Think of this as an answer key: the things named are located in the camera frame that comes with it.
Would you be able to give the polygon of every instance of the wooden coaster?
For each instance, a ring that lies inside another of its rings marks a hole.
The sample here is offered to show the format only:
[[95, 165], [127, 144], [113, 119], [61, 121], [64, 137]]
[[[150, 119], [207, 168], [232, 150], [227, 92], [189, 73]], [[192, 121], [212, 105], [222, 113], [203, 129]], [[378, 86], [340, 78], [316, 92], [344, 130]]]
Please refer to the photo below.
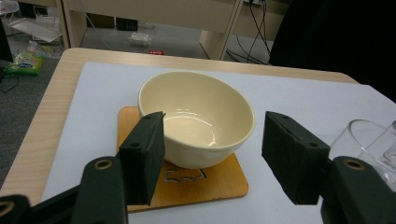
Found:
[[[120, 110], [117, 148], [120, 148], [139, 120], [136, 106], [125, 106]], [[248, 182], [234, 153], [225, 161], [202, 171], [204, 175], [200, 170], [179, 168], [166, 161], [151, 205], [128, 205], [128, 212], [238, 198], [248, 193]], [[195, 179], [173, 181], [185, 176]]]

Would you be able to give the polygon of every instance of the clear drinking glass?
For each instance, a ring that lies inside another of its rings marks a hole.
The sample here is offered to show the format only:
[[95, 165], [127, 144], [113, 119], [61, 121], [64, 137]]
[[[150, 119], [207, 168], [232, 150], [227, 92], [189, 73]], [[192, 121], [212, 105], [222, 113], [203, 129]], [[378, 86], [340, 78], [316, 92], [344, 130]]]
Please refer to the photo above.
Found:
[[354, 119], [332, 142], [330, 159], [349, 156], [372, 165], [396, 192], [396, 120], [388, 128], [365, 119]]

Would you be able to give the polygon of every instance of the white sheet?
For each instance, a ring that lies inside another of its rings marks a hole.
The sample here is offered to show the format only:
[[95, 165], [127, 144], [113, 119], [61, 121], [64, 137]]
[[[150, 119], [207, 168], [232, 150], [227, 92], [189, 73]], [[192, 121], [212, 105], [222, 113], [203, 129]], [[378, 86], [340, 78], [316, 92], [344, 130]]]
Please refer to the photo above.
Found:
[[[150, 77], [176, 69], [86, 63], [71, 104], [43, 200], [79, 184], [84, 166], [114, 156], [121, 108], [137, 105], [140, 87]], [[253, 134], [237, 151], [249, 191], [240, 199], [200, 203], [129, 215], [131, 223], [321, 223], [320, 205], [294, 205], [261, 157], [265, 111], [292, 117], [330, 144], [352, 119], [388, 126], [396, 104], [370, 86], [198, 71], [240, 90], [256, 117]]]

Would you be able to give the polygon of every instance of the cream ceramic bowl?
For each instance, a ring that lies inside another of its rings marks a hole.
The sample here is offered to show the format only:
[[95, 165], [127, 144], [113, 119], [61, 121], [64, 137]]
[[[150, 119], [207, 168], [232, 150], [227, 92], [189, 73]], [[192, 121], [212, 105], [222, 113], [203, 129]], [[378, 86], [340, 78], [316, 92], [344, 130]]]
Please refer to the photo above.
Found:
[[152, 77], [140, 89], [138, 107], [142, 116], [165, 114], [165, 159], [187, 169], [224, 161], [254, 129], [244, 96], [221, 80], [193, 72]]

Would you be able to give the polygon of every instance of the plastic bag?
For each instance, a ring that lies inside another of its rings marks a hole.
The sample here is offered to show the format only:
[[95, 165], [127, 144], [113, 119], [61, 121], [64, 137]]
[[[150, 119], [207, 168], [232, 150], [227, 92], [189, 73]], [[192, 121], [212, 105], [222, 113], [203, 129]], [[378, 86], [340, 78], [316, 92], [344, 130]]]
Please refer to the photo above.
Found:
[[5, 69], [6, 74], [38, 76], [43, 63], [43, 55], [31, 50], [19, 53], [14, 63], [9, 63]]

